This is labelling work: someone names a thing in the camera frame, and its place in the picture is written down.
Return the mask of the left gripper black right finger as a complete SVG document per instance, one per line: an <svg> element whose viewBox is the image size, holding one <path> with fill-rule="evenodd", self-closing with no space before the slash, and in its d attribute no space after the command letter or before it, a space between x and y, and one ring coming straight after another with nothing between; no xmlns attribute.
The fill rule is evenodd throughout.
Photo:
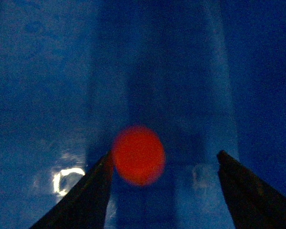
<svg viewBox="0 0 286 229"><path fill-rule="evenodd" d="M286 197L224 150L218 176L237 229L286 229Z"/></svg>

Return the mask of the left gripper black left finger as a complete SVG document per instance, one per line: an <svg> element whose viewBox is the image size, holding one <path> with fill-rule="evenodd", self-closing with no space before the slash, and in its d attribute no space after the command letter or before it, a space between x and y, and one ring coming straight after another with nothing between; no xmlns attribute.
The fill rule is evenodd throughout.
<svg viewBox="0 0 286 229"><path fill-rule="evenodd" d="M97 163L32 229L103 229L113 174L112 153Z"/></svg>

